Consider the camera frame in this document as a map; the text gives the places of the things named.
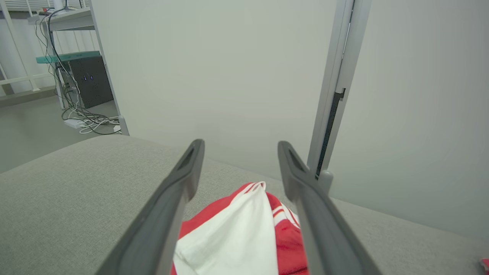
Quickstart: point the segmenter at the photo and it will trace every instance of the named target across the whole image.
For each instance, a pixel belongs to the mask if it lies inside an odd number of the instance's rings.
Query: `white shelf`
[[[44,15],[36,15],[29,17],[27,20],[29,25],[34,25],[37,21],[44,18]],[[94,30],[93,18],[91,16],[90,7],[73,10],[64,14],[55,15],[51,18],[51,31],[61,30]]]

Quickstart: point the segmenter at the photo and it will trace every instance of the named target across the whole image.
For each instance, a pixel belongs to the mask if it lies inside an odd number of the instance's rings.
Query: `red and white cloth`
[[[309,274],[297,215],[265,187],[245,184],[183,222],[172,275]]]

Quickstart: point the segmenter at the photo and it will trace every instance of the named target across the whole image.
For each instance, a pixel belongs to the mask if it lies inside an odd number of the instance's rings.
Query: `gray floor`
[[[90,111],[117,116],[113,101]],[[0,108],[0,173],[97,136],[95,133],[81,135],[80,129],[66,126],[61,119],[62,112],[56,96]]]

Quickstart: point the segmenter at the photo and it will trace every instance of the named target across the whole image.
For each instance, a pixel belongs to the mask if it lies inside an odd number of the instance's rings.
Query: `gray upholstered surface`
[[[96,137],[0,174],[0,274],[93,274],[182,150]],[[188,219],[246,182],[281,183],[205,160]],[[489,246],[335,200],[385,274],[477,274]]]
[[[125,136],[85,140],[0,174],[0,274],[92,274],[184,150]],[[204,160],[190,219],[239,186],[281,183]]]

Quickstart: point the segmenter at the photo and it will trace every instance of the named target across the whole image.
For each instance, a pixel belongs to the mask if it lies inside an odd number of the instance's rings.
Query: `power strip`
[[[66,119],[65,124],[75,129],[81,128],[83,125],[86,125],[84,121],[74,118]]]

